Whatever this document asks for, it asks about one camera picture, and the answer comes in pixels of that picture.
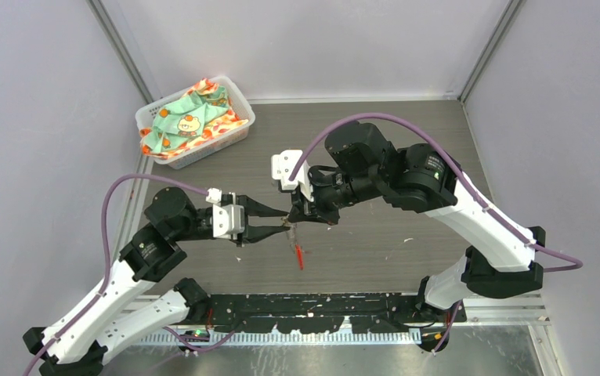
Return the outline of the red keyring with metal chain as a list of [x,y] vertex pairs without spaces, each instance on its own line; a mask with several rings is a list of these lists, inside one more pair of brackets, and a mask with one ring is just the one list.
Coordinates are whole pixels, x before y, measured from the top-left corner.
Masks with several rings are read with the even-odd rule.
[[298,268],[303,271],[305,268],[304,256],[302,246],[298,242],[297,224],[290,222],[287,216],[282,218],[282,223],[285,227],[287,227],[287,238],[289,240],[291,250],[297,259]]

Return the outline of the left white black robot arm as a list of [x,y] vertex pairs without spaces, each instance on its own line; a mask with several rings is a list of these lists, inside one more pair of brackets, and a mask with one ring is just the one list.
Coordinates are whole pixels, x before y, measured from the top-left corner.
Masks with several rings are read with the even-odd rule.
[[246,195],[210,189],[206,200],[209,207],[196,208],[179,187],[156,194],[144,211],[148,223],[120,250],[93,290],[53,325],[24,333],[40,374],[98,375],[134,341],[184,320],[201,323],[208,314],[209,297],[192,278],[181,279],[158,300],[119,316],[186,258],[179,242],[227,240],[242,246],[287,230],[284,225],[249,225],[251,216],[282,217],[287,212]]

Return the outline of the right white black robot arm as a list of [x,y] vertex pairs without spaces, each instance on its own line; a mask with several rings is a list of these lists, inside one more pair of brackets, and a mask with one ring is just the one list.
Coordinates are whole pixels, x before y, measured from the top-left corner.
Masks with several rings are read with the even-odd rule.
[[437,320],[469,295],[503,299],[542,288],[535,246],[543,244],[544,231],[496,214],[460,166],[427,143],[398,149],[376,125],[352,121],[328,134],[324,147],[331,166],[309,165],[300,150],[271,159],[273,179],[291,196],[289,222],[335,225],[341,209],[381,198],[441,222],[468,242],[453,266],[421,281],[414,303],[423,320]]

